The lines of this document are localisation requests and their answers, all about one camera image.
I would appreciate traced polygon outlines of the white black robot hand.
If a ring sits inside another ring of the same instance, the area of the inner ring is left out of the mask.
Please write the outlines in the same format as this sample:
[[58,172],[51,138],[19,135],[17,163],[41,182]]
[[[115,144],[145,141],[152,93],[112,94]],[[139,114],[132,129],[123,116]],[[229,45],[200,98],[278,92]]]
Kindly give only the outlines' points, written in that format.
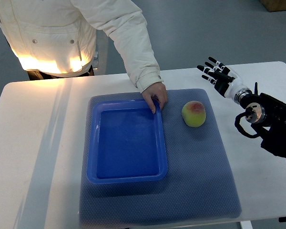
[[210,62],[205,62],[205,66],[197,66],[203,73],[202,78],[212,84],[221,96],[236,101],[236,95],[245,88],[240,76],[213,57],[208,57],[208,60]]

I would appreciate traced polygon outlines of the person's bare hand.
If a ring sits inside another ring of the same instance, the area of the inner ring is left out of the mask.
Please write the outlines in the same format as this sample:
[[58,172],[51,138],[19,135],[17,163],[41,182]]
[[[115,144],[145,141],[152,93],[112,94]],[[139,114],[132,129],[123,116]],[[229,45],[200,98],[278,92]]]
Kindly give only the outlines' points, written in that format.
[[168,102],[166,87],[161,82],[153,83],[152,85],[147,87],[141,93],[141,95],[143,96],[143,99],[147,102],[152,114],[156,113],[156,107],[154,105],[153,100],[158,101],[161,110],[163,110],[164,106]]

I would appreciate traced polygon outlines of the white jacket sleeve forearm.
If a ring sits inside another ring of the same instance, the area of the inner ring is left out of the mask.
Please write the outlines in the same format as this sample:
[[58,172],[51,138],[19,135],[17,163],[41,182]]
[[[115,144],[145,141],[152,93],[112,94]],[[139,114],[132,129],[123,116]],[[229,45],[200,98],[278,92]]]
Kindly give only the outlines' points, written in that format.
[[130,0],[73,0],[72,5],[93,28],[113,40],[131,82],[140,92],[162,81],[147,22],[137,5]]

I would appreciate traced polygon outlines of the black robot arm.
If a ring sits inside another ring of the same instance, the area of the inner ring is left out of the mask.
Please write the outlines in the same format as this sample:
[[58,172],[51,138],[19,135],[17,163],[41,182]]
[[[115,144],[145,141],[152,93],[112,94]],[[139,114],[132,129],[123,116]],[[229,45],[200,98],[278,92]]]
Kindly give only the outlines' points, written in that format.
[[238,132],[248,138],[262,138],[261,148],[286,159],[286,104],[267,95],[254,92],[241,95],[239,103],[245,111],[235,118]]

